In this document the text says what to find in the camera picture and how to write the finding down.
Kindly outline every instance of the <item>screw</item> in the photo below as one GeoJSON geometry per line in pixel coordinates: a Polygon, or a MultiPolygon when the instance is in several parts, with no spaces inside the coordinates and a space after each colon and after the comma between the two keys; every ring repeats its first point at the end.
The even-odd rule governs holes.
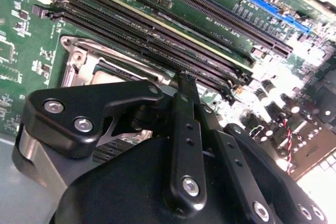
{"type": "Polygon", "coordinates": [[[150,86],[150,87],[149,87],[149,90],[150,90],[152,93],[154,93],[154,94],[158,94],[157,89],[156,89],[155,87],[153,87],[153,86],[150,86]]]}
{"type": "Polygon", "coordinates": [[[238,128],[237,126],[234,126],[233,129],[235,130],[235,132],[237,132],[238,134],[241,134],[242,131],[240,130],[240,128],[238,128]]]}
{"type": "Polygon", "coordinates": [[[255,201],[253,203],[253,208],[256,214],[264,221],[268,222],[269,221],[269,213],[266,210],[266,208],[259,202],[255,201]]]}
{"type": "Polygon", "coordinates": [[[322,221],[325,220],[325,217],[324,217],[323,213],[318,208],[312,206],[312,209],[313,209],[315,215],[320,218],[320,220],[322,220],[322,221]]]}
{"type": "Polygon", "coordinates": [[[306,217],[307,220],[312,220],[310,212],[304,207],[299,205],[301,213],[306,217]]]}
{"type": "Polygon", "coordinates": [[[182,99],[183,101],[185,101],[185,102],[188,102],[188,101],[189,101],[188,98],[185,97],[184,95],[181,96],[181,99],[182,99]]]}
{"type": "Polygon", "coordinates": [[[90,132],[93,129],[93,124],[86,118],[78,118],[74,122],[75,128],[80,132],[90,132]]]}
{"type": "Polygon", "coordinates": [[[200,193],[198,184],[192,178],[184,178],[182,180],[184,190],[193,197],[196,197],[200,193]]]}
{"type": "Polygon", "coordinates": [[[81,61],[84,58],[84,55],[81,52],[74,52],[72,57],[76,60],[76,61],[81,61]]]}
{"type": "Polygon", "coordinates": [[[204,106],[204,110],[208,112],[209,114],[212,113],[212,110],[208,106],[204,106]]]}
{"type": "Polygon", "coordinates": [[[61,113],[64,110],[64,106],[58,101],[48,101],[44,104],[44,108],[53,114],[61,113]]]}

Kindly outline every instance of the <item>electrolytic capacitor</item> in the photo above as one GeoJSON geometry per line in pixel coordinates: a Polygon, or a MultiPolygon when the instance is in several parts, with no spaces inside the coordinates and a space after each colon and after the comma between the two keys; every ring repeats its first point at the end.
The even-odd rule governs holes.
{"type": "Polygon", "coordinates": [[[264,107],[270,105],[271,100],[268,97],[268,95],[262,89],[257,90],[256,96],[264,107]]]}
{"type": "Polygon", "coordinates": [[[277,121],[279,119],[280,115],[283,114],[283,110],[281,108],[279,108],[279,106],[275,102],[272,102],[265,109],[266,109],[267,113],[269,114],[269,116],[274,121],[277,121]]]}
{"type": "Polygon", "coordinates": [[[316,105],[311,101],[305,101],[303,103],[303,106],[313,115],[317,115],[318,113],[320,113],[320,109],[316,107],[316,105]]]}
{"type": "Polygon", "coordinates": [[[268,125],[268,123],[262,122],[261,125],[264,127],[264,129],[262,130],[262,132],[265,134],[265,136],[272,136],[273,135],[273,130],[268,125]]]}
{"type": "Polygon", "coordinates": [[[285,94],[282,94],[281,99],[285,102],[286,106],[293,114],[298,113],[300,111],[300,107],[292,98],[288,97],[285,94]]]}
{"type": "Polygon", "coordinates": [[[275,92],[276,87],[272,83],[270,83],[265,86],[265,90],[267,91],[267,93],[272,94],[275,92]]]}

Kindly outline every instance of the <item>cable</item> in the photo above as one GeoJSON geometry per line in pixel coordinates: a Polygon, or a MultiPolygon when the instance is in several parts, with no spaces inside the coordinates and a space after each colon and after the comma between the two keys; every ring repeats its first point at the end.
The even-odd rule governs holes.
{"type": "Polygon", "coordinates": [[[287,139],[288,139],[288,146],[287,146],[287,174],[290,175],[290,162],[292,161],[292,134],[293,131],[291,130],[291,128],[288,126],[287,124],[288,120],[284,119],[284,121],[282,122],[285,127],[285,129],[287,130],[287,139]]]}

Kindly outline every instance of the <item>ram slot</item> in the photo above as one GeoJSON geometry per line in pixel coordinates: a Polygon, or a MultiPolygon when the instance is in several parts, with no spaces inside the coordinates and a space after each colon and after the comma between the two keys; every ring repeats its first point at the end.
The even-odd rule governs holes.
{"type": "Polygon", "coordinates": [[[225,25],[227,28],[236,31],[239,34],[245,35],[253,41],[259,43],[265,48],[272,50],[274,53],[288,58],[292,53],[293,48],[286,43],[269,35],[254,24],[245,21],[229,9],[221,6],[212,0],[181,0],[184,3],[194,7],[208,17],[225,25]]]}
{"type": "Polygon", "coordinates": [[[144,59],[150,60],[169,71],[187,71],[191,76],[197,79],[197,82],[218,92],[227,87],[225,78],[219,78],[212,73],[204,71],[204,69],[200,68],[194,62],[185,61],[172,56],[171,54],[164,53],[147,45],[147,43],[143,43],[139,39],[117,34],[113,30],[102,26],[102,24],[97,24],[77,13],[54,13],[35,5],[32,14],[39,16],[40,18],[49,17],[54,22],[63,20],[66,23],[79,27],[82,30],[88,31],[104,39],[106,42],[111,42],[112,44],[117,43],[120,50],[128,51],[132,55],[142,56],[144,59]]]}
{"type": "MultiPolygon", "coordinates": [[[[69,0],[71,4],[76,6],[81,6],[81,8],[94,8],[93,6],[89,6],[82,0],[69,0]]],[[[124,22],[123,26],[128,25],[131,26],[131,29],[139,29],[148,30],[149,33],[155,34],[155,37],[159,37],[161,40],[164,39],[166,42],[169,43],[169,46],[174,47],[176,50],[181,50],[181,48],[185,48],[185,51],[189,51],[192,54],[190,55],[193,60],[202,61],[203,64],[208,65],[208,67],[212,67],[215,71],[219,71],[225,76],[229,77],[228,73],[230,73],[231,77],[236,77],[236,75],[241,72],[239,68],[233,65],[231,62],[225,60],[224,58],[211,53],[210,51],[198,46],[197,44],[192,43],[191,41],[172,33],[168,29],[161,27],[154,22],[141,17],[140,15],[133,13],[126,8],[112,2],[109,0],[90,0],[95,2],[110,12],[118,14],[121,16],[119,18],[120,21],[128,20],[128,22],[124,22]]],[[[101,10],[101,8],[96,8],[100,13],[104,15],[109,15],[108,13],[101,10]]],[[[116,19],[115,16],[109,15],[109,20],[116,19]]]]}
{"type": "MultiPolygon", "coordinates": [[[[101,0],[101,1],[114,3],[111,0],[101,0]]],[[[239,57],[241,57],[245,60],[245,63],[238,62],[235,59],[231,60],[230,62],[234,62],[235,64],[240,65],[242,68],[244,68],[248,71],[251,71],[251,68],[253,67],[253,64],[254,64],[255,61],[249,54],[247,54],[246,52],[244,52],[240,48],[233,47],[232,45],[225,43],[225,41],[222,41],[222,40],[218,39],[216,36],[206,32],[205,30],[201,29],[200,27],[197,27],[194,24],[182,19],[181,17],[179,17],[177,15],[174,15],[171,12],[168,12],[164,8],[160,7],[159,5],[153,4],[149,0],[136,0],[136,1],[150,7],[151,9],[154,10],[154,12],[156,12],[156,13],[159,12],[159,13],[167,16],[169,19],[173,20],[174,22],[177,22],[177,23],[181,24],[182,26],[187,27],[190,30],[191,33],[193,33],[194,35],[197,36],[197,39],[196,39],[196,40],[198,40],[197,47],[202,48],[203,51],[210,52],[209,50],[206,49],[206,47],[209,47],[207,45],[207,43],[210,43],[210,44],[212,44],[210,47],[213,49],[211,51],[213,51],[214,54],[216,54],[216,52],[219,52],[216,55],[217,58],[229,59],[230,56],[225,55],[223,53],[223,48],[229,48],[237,56],[239,56],[239,57]]]]}
{"type": "Polygon", "coordinates": [[[170,45],[166,45],[165,43],[156,40],[154,37],[149,37],[147,34],[142,33],[139,30],[125,29],[125,23],[116,20],[115,18],[113,18],[114,16],[112,15],[108,15],[90,7],[84,8],[83,6],[80,7],[79,5],[75,6],[68,1],[61,4],[60,6],[73,14],[85,17],[88,20],[99,24],[105,29],[113,31],[113,33],[115,34],[119,34],[124,38],[132,40],[134,41],[134,43],[142,45],[142,47],[147,47],[147,49],[163,52],[166,55],[170,55],[171,57],[175,57],[177,59],[183,59],[189,65],[196,65],[203,71],[202,74],[212,74],[220,79],[232,78],[227,74],[227,72],[223,71],[222,69],[216,66],[212,66],[207,62],[199,62],[197,57],[188,54],[185,51],[176,50],[170,45]]]}

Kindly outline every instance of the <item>pcie slot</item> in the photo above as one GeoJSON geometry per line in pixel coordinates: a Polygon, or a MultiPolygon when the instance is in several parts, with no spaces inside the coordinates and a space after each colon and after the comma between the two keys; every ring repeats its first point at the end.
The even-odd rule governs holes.
{"type": "Polygon", "coordinates": [[[165,45],[164,43],[155,40],[153,37],[149,37],[148,35],[137,31],[136,29],[125,29],[125,23],[116,20],[113,18],[113,16],[108,16],[107,14],[90,7],[81,8],[79,5],[75,6],[72,3],[64,3],[61,6],[73,14],[80,15],[94,22],[95,24],[99,24],[99,26],[112,31],[114,34],[119,34],[125,38],[127,37],[134,43],[142,45],[142,47],[147,47],[152,50],[163,52],[166,55],[183,59],[189,65],[197,65],[204,73],[211,73],[217,78],[232,78],[232,76],[229,76],[227,72],[224,72],[218,67],[212,66],[208,63],[199,62],[197,57],[194,57],[191,54],[178,51],[169,45],[165,45]]]}
{"type": "MultiPolygon", "coordinates": [[[[41,17],[41,9],[42,8],[39,6],[34,6],[32,13],[41,17]]],[[[190,62],[182,59],[176,59],[170,55],[148,47],[146,44],[134,41],[129,37],[120,37],[115,35],[113,31],[91,22],[90,20],[77,14],[71,14],[68,12],[53,13],[46,10],[43,17],[50,17],[50,19],[55,22],[63,20],[69,24],[95,34],[106,41],[117,43],[119,45],[118,48],[128,51],[134,55],[142,55],[144,58],[162,65],[167,70],[187,71],[195,77],[200,84],[217,90],[218,92],[222,91],[226,86],[226,82],[223,79],[217,78],[210,73],[207,73],[206,76],[203,75],[202,73],[204,70],[199,68],[197,65],[191,64],[190,62]]]]}
{"type": "Polygon", "coordinates": [[[212,0],[181,0],[239,34],[287,58],[293,48],[212,0]]]}
{"type": "Polygon", "coordinates": [[[203,37],[208,38],[208,42],[212,43],[215,48],[217,48],[217,45],[221,45],[222,47],[227,47],[230,50],[234,51],[235,53],[239,54],[239,56],[241,56],[242,58],[244,58],[247,62],[249,62],[249,67],[251,67],[254,64],[254,59],[250,57],[250,55],[246,54],[246,52],[242,51],[239,48],[233,47],[232,45],[226,43],[225,41],[222,41],[220,39],[218,39],[216,36],[212,35],[211,33],[206,32],[205,30],[201,29],[200,27],[195,26],[194,24],[182,19],[181,17],[165,10],[164,8],[162,8],[161,6],[152,3],[149,0],[136,0],[139,3],[142,3],[148,7],[150,7],[151,9],[153,9],[155,12],[160,12],[164,15],[166,15],[167,17],[169,17],[170,19],[174,20],[177,23],[180,23],[181,25],[188,27],[188,29],[190,29],[192,31],[192,33],[194,34],[200,34],[203,37]]]}
{"type": "MultiPolygon", "coordinates": [[[[168,29],[161,27],[154,22],[145,19],[141,17],[140,15],[133,13],[126,8],[112,2],[109,0],[91,0],[97,4],[100,4],[101,6],[104,6],[104,8],[108,9],[111,12],[117,13],[118,15],[121,15],[122,17],[125,18],[125,20],[129,20],[130,23],[134,23],[139,27],[143,27],[144,30],[148,29],[149,31],[152,31],[156,35],[158,35],[161,39],[165,39],[167,41],[170,41],[170,46],[172,45],[177,45],[180,46],[181,48],[186,48],[188,51],[192,52],[194,55],[199,56],[198,58],[194,58],[194,60],[202,60],[203,63],[207,64],[209,67],[209,63],[213,62],[211,65],[214,69],[216,69],[216,65],[220,66],[218,67],[219,71],[222,71],[222,74],[226,74],[224,71],[232,73],[234,75],[238,74],[237,72],[237,67],[234,66],[231,62],[225,60],[224,58],[211,53],[210,51],[198,46],[197,44],[194,44],[187,39],[172,33],[168,29]]],[[[89,6],[87,3],[81,1],[81,0],[70,0],[70,2],[74,5],[81,6],[83,8],[94,8],[93,6],[89,6]]],[[[102,10],[99,10],[99,12],[104,13],[104,15],[109,15],[106,12],[103,12],[102,10]]]]}
{"type": "Polygon", "coordinates": [[[279,13],[279,9],[277,7],[274,7],[274,6],[270,5],[269,3],[267,3],[264,0],[249,0],[249,1],[252,1],[256,5],[258,5],[260,8],[264,9],[265,11],[271,13],[275,17],[277,17],[277,18],[285,21],[289,25],[291,25],[291,26],[299,29],[300,31],[302,31],[304,33],[309,33],[311,31],[310,27],[306,27],[306,26],[302,25],[295,18],[293,18],[293,17],[291,17],[289,15],[282,16],[279,13]]]}

